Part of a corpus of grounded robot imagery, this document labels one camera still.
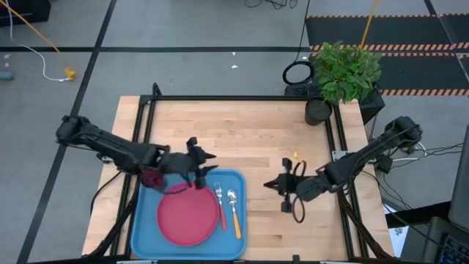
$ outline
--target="black floor mat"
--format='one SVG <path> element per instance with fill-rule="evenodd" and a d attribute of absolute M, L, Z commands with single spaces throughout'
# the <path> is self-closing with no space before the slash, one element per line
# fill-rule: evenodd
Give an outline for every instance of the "black floor mat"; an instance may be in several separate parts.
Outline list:
<path fill-rule="evenodd" d="M 469 48 L 469 14 L 443 14 L 440 16 L 451 41 L 457 47 Z"/>
<path fill-rule="evenodd" d="M 309 45 L 320 49 L 323 42 L 359 45 L 368 16 L 310 16 L 306 20 Z M 373 17 L 366 44 L 374 51 L 443 51 L 451 48 L 436 15 Z"/>
<path fill-rule="evenodd" d="M 460 54 L 459 60 L 467 74 L 469 74 L 469 54 Z"/>
<path fill-rule="evenodd" d="M 454 54 L 385 53 L 380 64 L 384 95 L 469 95 L 469 82 Z"/>

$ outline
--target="blue tray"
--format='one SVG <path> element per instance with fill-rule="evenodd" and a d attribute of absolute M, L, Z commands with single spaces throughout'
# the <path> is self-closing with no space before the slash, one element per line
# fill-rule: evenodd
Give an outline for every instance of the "blue tray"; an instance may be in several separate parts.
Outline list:
<path fill-rule="evenodd" d="M 179 175 L 167 175 L 168 188 L 184 182 Z M 207 186 L 213 191 L 218 181 L 223 189 L 222 203 L 227 230 L 218 221 L 215 231 L 204 242 L 195 246 L 176 246 L 161 234 L 156 222 L 156 209 L 163 195 L 140 185 L 135 221 L 133 222 L 130 247 L 133 253 L 145 260 L 235 260 L 246 248 L 246 183 L 244 177 L 233 169 L 214 169 L 206 176 Z M 235 205 L 240 222 L 241 239 L 236 239 L 233 212 L 226 192 L 232 189 L 238 195 Z"/>

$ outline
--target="fork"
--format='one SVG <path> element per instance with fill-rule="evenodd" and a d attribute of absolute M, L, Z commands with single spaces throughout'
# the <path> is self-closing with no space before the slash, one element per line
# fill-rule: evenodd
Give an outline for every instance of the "fork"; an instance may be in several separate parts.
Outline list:
<path fill-rule="evenodd" d="M 223 212 L 223 205 L 221 204 L 222 191 L 219 182 L 215 182 L 215 195 L 218 197 L 218 204 L 220 205 L 221 228 L 226 230 L 225 214 Z"/>

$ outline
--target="orange striped tape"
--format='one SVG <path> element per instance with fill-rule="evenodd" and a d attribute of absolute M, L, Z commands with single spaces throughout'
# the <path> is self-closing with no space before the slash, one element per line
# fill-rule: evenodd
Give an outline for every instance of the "orange striped tape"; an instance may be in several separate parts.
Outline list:
<path fill-rule="evenodd" d="M 469 89 L 385 89 L 383 95 L 469 95 Z"/>
<path fill-rule="evenodd" d="M 340 48 L 357 47 L 358 45 L 341 45 Z M 365 45 L 366 51 L 452 51 L 455 48 L 469 48 L 469 42 L 456 44 L 377 44 Z M 322 45 L 312 45 L 309 47 L 312 51 L 321 51 Z"/>
<path fill-rule="evenodd" d="M 310 57 L 316 57 L 317 52 L 309 54 Z M 393 53 L 381 53 L 381 56 L 456 56 L 454 53 L 449 52 L 393 52 Z M 460 54 L 459 58 L 463 57 L 469 58 L 469 54 Z"/>
<path fill-rule="evenodd" d="M 442 14 L 439 14 L 438 16 L 442 17 L 445 15 L 469 15 L 469 14 L 467 13 L 442 13 Z"/>
<path fill-rule="evenodd" d="M 368 18 L 369 15 L 309 15 L 306 18 Z M 436 15 L 374 15 L 374 18 L 436 18 Z"/>
<path fill-rule="evenodd" d="M 454 53 L 448 52 L 401 52 L 401 53 L 381 53 L 381 56 L 456 56 Z"/>

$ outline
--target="yellow object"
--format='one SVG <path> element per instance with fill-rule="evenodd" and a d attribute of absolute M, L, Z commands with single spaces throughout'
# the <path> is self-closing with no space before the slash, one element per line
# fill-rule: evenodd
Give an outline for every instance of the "yellow object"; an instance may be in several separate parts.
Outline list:
<path fill-rule="evenodd" d="M 293 158 L 295 158 L 295 160 L 298 161 L 298 163 L 302 163 L 302 162 L 303 162 L 303 160 L 298 157 L 298 153 L 297 153 L 297 152 L 294 152 L 294 153 L 293 153 Z"/>
<path fill-rule="evenodd" d="M 50 40 L 48 40 L 46 37 L 44 37 L 37 29 L 35 29 L 26 19 L 24 19 L 18 12 L 14 11 L 13 8 L 11 8 L 8 4 L 6 4 L 3 0 L 0 0 L 0 4 L 3 4 L 9 11 L 11 11 L 13 14 L 15 14 L 17 17 L 19 17 L 26 25 L 29 26 L 34 33 L 36 33 L 39 37 L 41 37 L 44 41 L 46 41 L 58 54 L 62 55 L 64 59 L 70 63 L 73 66 L 76 66 L 72 61 L 70 61 Z M 72 81 L 75 78 L 76 71 L 72 71 L 68 68 L 65 69 L 65 75 Z"/>
<path fill-rule="evenodd" d="M 372 23 L 372 18 L 374 16 L 374 13 L 376 12 L 376 7 L 378 6 L 378 2 L 379 0 L 374 0 L 372 14 L 368 18 L 368 23 L 366 23 L 365 32 L 363 33 L 363 37 L 361 38 L 361 44 L 359 48 L 363 48 L 363 45 L 365 45 L 365 39 L 366 39 L 366 35 L 368 34 L 369 25 Z"/>
<path fill-rule="evenodd" d="M 233 222 L 234 222 L 234 230 L 236 231 L 236 238 L 241 239 L 240 222 L 237 220 L 237 214 L 235 210 L 233 210 Z"/>
<path fill-rule="evenodd" d="M 75 79 L 75 74 L 76 72 L 70 70 L 69 68 L 65 68 L 65 75 L 69 80 L 73 81 Z"/>

